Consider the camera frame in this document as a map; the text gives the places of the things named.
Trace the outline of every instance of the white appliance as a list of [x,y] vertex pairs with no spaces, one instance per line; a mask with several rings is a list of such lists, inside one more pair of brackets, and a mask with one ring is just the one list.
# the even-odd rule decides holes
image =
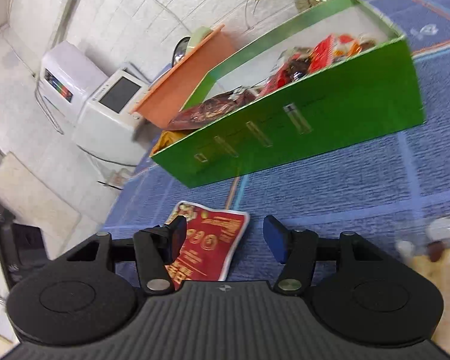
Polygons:
[[86,151],[102,175],[132,171],[150,148],[147,134],[140,134],[145,124],[139,114],[130,111],[145,95],[148,85],[119,69],[83,106],[72,140]]
[[107,78],[78,48],[65,41],[44,55],[38,88],[75,125],[87,99]]

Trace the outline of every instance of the blue tablecloth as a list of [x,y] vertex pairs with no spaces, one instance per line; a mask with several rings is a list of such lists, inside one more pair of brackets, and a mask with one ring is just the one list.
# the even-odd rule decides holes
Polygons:
[[[366,0],[408,35],[427,122],[396,134],[241,177],[232,207],[251,214],[228,280],[276,279],[262,221],[324,237],[354,230],[395,254],[395,239],[423,228],[404,223],[450,211],[450,0]],[[162,224],[182,199],[223,208],[231,180],[189,189],[147,157],[115,203],[103,229],[126,238]],[[317,266],[316,275],[330,272]],[[136,283],[133,264],[118,272]]]

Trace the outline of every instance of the green box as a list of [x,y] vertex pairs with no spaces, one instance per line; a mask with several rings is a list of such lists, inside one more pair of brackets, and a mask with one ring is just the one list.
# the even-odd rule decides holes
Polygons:
[[310,74],[194,131],[152,158],[188,187],[244,175],[424,122],[404,35],[361,0],[327,0],[210,70],[184,108],[266,79],[278,55],[330,33],[367,33],[370,50]]

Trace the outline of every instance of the metal screw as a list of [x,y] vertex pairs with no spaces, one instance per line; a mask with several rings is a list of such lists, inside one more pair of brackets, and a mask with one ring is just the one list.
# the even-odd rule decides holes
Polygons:
[[0,304],[2,306],[5,306],[5,303],[7,302],[7,296],[5,295],[4,297],[0,295]]
[[152,279],[147,283],[147,287],[152,291],[163,291],[170,287],[170,282],[165,279]]
[[284,279],[278,283],[278,287],[284,291],[296,291],[302,287],[302,283],[295,279]]

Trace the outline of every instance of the orange board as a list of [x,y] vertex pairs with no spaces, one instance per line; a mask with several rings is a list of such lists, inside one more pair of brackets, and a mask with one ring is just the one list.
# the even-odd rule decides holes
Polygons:
[[152,86],[131,112],[160,128],[180,111],[205,74],[236,52],[221,24]]

